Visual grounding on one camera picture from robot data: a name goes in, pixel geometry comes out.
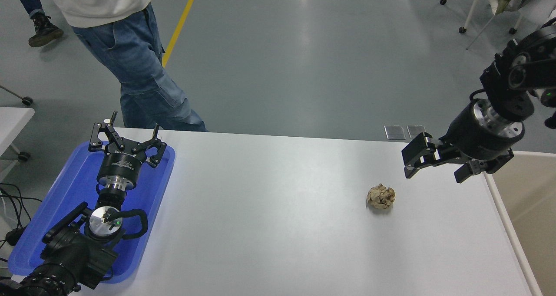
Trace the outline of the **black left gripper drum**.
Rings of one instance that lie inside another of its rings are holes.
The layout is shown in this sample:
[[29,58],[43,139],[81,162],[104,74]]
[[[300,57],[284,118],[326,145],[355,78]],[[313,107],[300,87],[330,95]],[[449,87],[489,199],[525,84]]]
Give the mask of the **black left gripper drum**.
[[120,177],[126,179],[127,184],[137,184],[141,166],[146,160],[145,150],[139,149],[139,142],[129,142],[124,146],[123,149],[115,143],[105,146],[105,156],[96,177],[98,183],[107,184],[109,178]]

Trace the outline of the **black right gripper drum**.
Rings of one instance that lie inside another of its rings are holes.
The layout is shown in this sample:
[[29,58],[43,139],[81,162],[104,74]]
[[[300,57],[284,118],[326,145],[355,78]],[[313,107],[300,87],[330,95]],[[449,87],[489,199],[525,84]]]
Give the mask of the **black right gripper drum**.
[[476,160],[493,160],[509,149],[509,138],[494,133],[480,118],[489,102],[470,102],[451,122],[442,142]]

